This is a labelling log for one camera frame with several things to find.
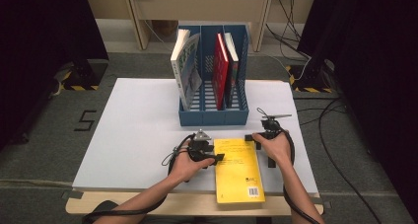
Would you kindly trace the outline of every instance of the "person's left hand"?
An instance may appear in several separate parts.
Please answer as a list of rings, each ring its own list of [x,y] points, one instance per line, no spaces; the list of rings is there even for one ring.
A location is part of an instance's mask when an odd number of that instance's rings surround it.
[[[188,141],[185,141],[182,145],[188,146]],[[205,160],[194,162],[190,159],[187,150],[181,148],[178,156],[175,158],[170,176],[176,177],[181,182],[189,181],[200,169],[208,167],[215,162],[213,158],[207,158]]]

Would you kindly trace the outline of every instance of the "black curtain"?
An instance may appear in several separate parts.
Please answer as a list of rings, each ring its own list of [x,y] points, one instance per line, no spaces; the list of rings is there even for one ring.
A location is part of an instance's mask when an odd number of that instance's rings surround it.
[[[353,0],[342,11],[341,1],[314,0],[299,49],[314,58],[324,39],[333,39],[320,57],[334,62],[369,149],[418,222],[418,0]],[[330,31],[338,16],[347,22]]]
[[[0,0],[0,150],[68,62],[108,59],[88,0]]]

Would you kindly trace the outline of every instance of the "forearm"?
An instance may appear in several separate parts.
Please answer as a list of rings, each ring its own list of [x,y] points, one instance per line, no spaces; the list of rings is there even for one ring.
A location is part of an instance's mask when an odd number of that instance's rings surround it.
[[[285,162],[278,165],[280,171],[282,172],[286,192],[289,194],[289,197],[293,203],[317,222],[324,223],[292,164]],[[293,210],[292,221],[293,223],[309,223],[305,218]]]
[[[176,177],[166,177],[159,183],[147,188],[138,195],[115,207],[113,210],[139,210],[150,207],[164,198],[173,188],[178,186],[180,181]],[[146,214],[135,216],[105,216],[101,217],[95,224],[137,224]]]

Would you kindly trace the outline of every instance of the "floor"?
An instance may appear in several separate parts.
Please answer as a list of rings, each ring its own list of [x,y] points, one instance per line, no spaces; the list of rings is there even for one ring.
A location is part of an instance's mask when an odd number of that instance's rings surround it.
[[[110,57],[100,89],[61,92],[35,121],[30,142],[8,146],[0,153],[0,224],[81,223],[81,216],[66,213],[66,195],[115,79],[173,78],[167,63],[175,37],[153,37],[148,49],[141,51],[130,21],[98,20],[98,26]],[[285,29],[283,25],[270,27],[279,35]],[[301,33],[303,26],[297,28]],[[282,50],[272,34],[265,33],[261,51],[248,54],[247,77],[288,81],[284,66],[296,62],[288,58],[301,56],[287,47]],[[320,117],[340,96],[338,88],[332,88],[329,94],[294,92],[325,221],[377,223],[367,203],[382,223],[413,223],[382,167],[368,153],[345,102],[336,101],[332,110]],[[75,128],[84,126],[79,120],[85,110],[95,111],[88,118],[94,121],[93,126],[77,132]],[[274,217],[273,223],[290,223],[290,219]]]

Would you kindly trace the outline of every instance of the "yellow black warning tape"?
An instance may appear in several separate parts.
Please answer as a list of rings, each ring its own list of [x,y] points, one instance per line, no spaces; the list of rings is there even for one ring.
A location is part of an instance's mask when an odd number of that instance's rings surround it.
[[[76,85],[75,82],[70,81],[71,71],[65,74],[61,81],[61,90],[72,90],[72,91],[88,91],[97,90],[99,85]]]
[[[332,93],[330,88],[323,88],[323,87],[300,87],[298,86],[297,80],[293,74],[290,73],[291,66],[286,66],[286,70],[289,73],[289,83],[293,90],[297,92],[307,92],[307,93]]]

